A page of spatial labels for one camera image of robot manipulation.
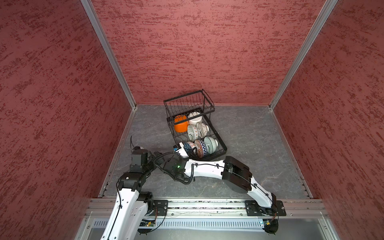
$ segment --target white bowl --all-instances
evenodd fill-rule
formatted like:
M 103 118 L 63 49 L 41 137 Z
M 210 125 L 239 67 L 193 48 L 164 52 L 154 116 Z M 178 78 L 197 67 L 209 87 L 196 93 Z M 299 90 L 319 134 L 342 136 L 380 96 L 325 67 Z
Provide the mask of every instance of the white bowl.
M 209 154 L 212 154 L 217 150 L 218 142 L 213 137 L 205 137 L 204 142 L 205 142 L 205 145 L 207 146 Z
M 200 114 L 200 113 L 198 113 L 198 112 L 190 113 L 190 114 L 188 115 L 188 118 L 192 118 L 193 116 L 197 116 L 197 115 L 199 115 L 199 114 Z M 188 121 L 189 125 L 193 125 L 193 126 L 196 126 L 196 124 L 197 124 L 198 122 L 203 122 L 203 117 L 202 117 L 202 116 L 197 117 L 197 118 L 193 118 L 193 119 L 191 119 L 191 120 Z

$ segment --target dish rack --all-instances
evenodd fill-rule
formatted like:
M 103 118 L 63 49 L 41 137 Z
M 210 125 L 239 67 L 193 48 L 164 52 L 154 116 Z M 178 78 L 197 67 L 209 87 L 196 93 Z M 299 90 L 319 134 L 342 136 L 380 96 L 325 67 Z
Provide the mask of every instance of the dish rack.
M 211 113 L 215 111 L 215 105 L 207 92 L 204 91 L 204 89 L 164 100 L 164 105 L 167 112 L 168 127 L 173 136 L 175 144 L 178 144 L 179 142 L 185 143 L 190 141 L 190 139 L 187 132 L 176 132 L 174 125 L 186 122 L 193 118 L 198 118 L 199 116 L 202 116 L 203 123 L 209 127 L 207 137 L 213 137 L 218 141 L 218 147 L 214 153 L 209 154 L 203 158 L 198 158 L 197 154 L 195 154 L 193 151 L 189 151 L 188 155 L 191 159 L 199 161 L 212 161 L 213 159 L 220 157 L 227 152 L 227 146 L 211 123 L 210 117 Z M 200 114 L 175 123 L 175 118 L 178 115 L 188 116 L 193 112 L 199 112 Z

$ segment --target metal corner post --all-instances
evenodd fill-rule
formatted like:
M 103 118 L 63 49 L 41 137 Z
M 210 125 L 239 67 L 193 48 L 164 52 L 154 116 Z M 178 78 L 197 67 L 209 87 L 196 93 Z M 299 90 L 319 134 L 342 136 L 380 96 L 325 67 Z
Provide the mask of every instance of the metal corner post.
M 85 12 L 88 15 L 89 20 L 91 21 L 91 24 L 93 26 L 93 29 L 96 32 L 97 37 L 100 40 L 100 43 L 105 51 L 105 54 L 107 55 L 109 62 L 111 63 L 111 66 L 113 70 L 115 71 L 115 74 L 120 82 L 120 85 L 131 105 L 132 110 L 136 107 L 136 102 L 133 98 L 133 95 L 129 89 L 129 86 L 127 84 L 127 81 L 125 80 L 125 77 L 121 71 L 121 68 L 119 66 L 119 63 L 113 53 L 113 50 L 108 42 L 107 36 L 104 33 L 103 28 L 101 27 L 99 18 L 96 15 L 95 9 L 92 5 L 91 0 L 81 0 L 81 3 L 85 9 Z
M 317 16 L 315 22 L 313 23 L 312 28 L 310 29 L 307 37 L 305 38 L 303 45 L 301 46 L 298 54 L 296 55 L 296 58 L 293 60 L 293 63 L 291 65 L 291 68 L 288 70 L 287 74 L 284 77 L 283 82 L 280 84 L 279 89 L 277 90 L 275 96 L 273 97 L 271 103 L 270 103 L 270 109 L 273 110 L 275 106 L 277 105 L 277 102 L 283 95 L 283 92 L 287 88 L 288 84 L 290 83 L 293 75 L 295 74 L 296 70 L 299 68 L 301 62 L 303 61 L 305 55 L 311 48 L 313 42 L 315 41 L 317 35 L 319 34 L 320 30 L 324 26 L 325 21 L 328 19 L 329 15 L 331 14 L 333 8 L 335 7 L 338 0 L 326 0 L 324 3 L 324 6 L 319 12 L 319 15 Z

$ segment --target black wire rack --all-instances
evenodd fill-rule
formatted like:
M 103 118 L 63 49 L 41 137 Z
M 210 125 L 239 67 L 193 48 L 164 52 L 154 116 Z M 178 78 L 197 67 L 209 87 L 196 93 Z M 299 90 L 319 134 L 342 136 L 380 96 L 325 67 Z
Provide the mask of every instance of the black wire rack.
M 203 158 L 198 158 L 198 156 L 193 151 L 189 151 L 188 155 L 191 159 L 199 161 L 211 161 L 217 157 L 224 155 L 227 152 L 227 146 L 221 139 L 216 129 L 213 127 L 212 122 L 210 120 L 210 115 L 215 110 L 215 106 L 212 100 L 209 98 L 208 94 L 203 89 L 200 91 L 184 94 L 175 98 L 167 99 L 164 101 L 164 105 L 166 106 L 168 116 L 168 127 L 170 132 L 172 133 L 175 144 L 178 144 L 179 142 L 185 143 L 190 141 L 187 132 L 175 131 L 175 117 L 177 117 L 178 115 L 188 116 L 190 113 L 193 112 L 198 112 L 200 114 L 193 116 L 192 118 L 187 118 L 183 121 L 179 121 L 177 122 L 177 124 L 202 116 L 203 123 L 205 123 L 209 127 L 209 132 L 206 137 L 212 137 L 217 140 L 218 147 L 214 153 L 209 154 Z
M 171 122 L 174 125 L 215 111 L 215 105 L 204 89 L 164 100 L 164 105 L 166 107 L 167 117 L 172 118 Z M 188 114 L 195 112 L 196 109 L 199 109 L 199 115 L 175 122 L 175 117 L 178 115 L 188 116 Z

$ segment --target robotic arm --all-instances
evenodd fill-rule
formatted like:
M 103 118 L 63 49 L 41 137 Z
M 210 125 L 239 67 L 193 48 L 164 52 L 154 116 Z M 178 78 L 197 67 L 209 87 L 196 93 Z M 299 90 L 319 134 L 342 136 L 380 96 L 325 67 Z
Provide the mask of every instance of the robotic arm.
M 161 167 L 163 157 L 168 154 L 172 154 L 172 157 Z M 116 184 L 118 195 L 101 240 L 134 239 L 141 220 L 155 211 L 152 193 L 141 192 L 141 187 L 156 168 L 186 185 L 199 176 L 222 179 L 233 191 L 248 194 L 255 199 L 258 210 L 264 215 L 276 215 L 275 195 L 260 186 L 249 172 L 249 167 L 240 161 L 226 156 L 225 160 L 203 162 L 186 160 L 182 155 L 175 152 L 155 152 L 152 155 L 145 149 L 133 149 L 130 170 L 125 172 Z

